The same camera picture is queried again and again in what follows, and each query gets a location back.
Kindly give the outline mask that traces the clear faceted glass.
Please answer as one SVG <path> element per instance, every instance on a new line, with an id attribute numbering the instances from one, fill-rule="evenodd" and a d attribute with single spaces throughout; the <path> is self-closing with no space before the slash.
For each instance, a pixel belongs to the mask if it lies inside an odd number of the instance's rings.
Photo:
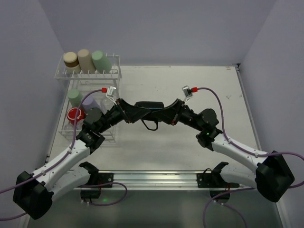
<path id="1" fill-rule="evenodd" d="M 107 97 L 103 97 L 100 101 L 100 108 L 104 114 L 106 114 L 113 106 L 114 103 Z"/>

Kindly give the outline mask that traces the black mug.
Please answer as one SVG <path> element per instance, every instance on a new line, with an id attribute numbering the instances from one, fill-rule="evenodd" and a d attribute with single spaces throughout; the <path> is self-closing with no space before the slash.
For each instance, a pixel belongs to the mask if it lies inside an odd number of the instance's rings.
<path id="1" fill-rule="evenodd" d="M 154 111 L 158 111 L 164 108 L 164 103 L 163 102 L 152 102 L 152 101 L 139 101 L 136 102 L 135 105 L 136 107 L 140 108 L 145 108 L 149 110 L 149 113 L 145 115 L 142 119 L 141 122 L 143 125 L 146 127 L 147 130 L 149 131 L 157 131 L 159 128 L 159 122 L 161 122 L 159 119 L 153 116 Z M 155 128 L 149 128 L 145 121 L 150 121 L 155 123 Z"/>

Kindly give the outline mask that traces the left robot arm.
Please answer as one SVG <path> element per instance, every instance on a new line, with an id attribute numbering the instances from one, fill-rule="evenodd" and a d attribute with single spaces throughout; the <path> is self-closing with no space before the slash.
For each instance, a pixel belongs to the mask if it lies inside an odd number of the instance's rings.
<path id="1" fill-rule="evenodd" d="M 121 121 L 134 123 L 152 110 L 148 107 L 130 105 L 118 99 L 106 114 L 98 108 L 87 111 L 82 130 L 63 152 L 45 167 L 32 173 L 22 172 L 16 180 L 13 201 L 33 219 L 39 219 L 50 209 L 55 192 L 52 187 L 76 163 L 97 150 L 105 138 L 104 131 Z"/>

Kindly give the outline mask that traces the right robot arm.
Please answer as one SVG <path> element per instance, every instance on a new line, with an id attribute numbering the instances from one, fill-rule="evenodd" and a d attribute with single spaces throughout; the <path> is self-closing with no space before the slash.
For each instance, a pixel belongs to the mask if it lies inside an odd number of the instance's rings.
<path id="1" fill-rule="evenodd" d="M 228 156 L 253 172 L 253 188 L 271 202 L 278 202 L 295 180 L 284 157 L 276 151 L 267 153 L 237 145 L 217 128 L 216 112 L 207 108 L 195 113 L 182 100 L 176 99 L 169 106 L 162 102 L 149 102 L 148 109 L 154 120 L 175 125 L 182 123 L 199 131 L 198 143 L 214 152 Z"/>

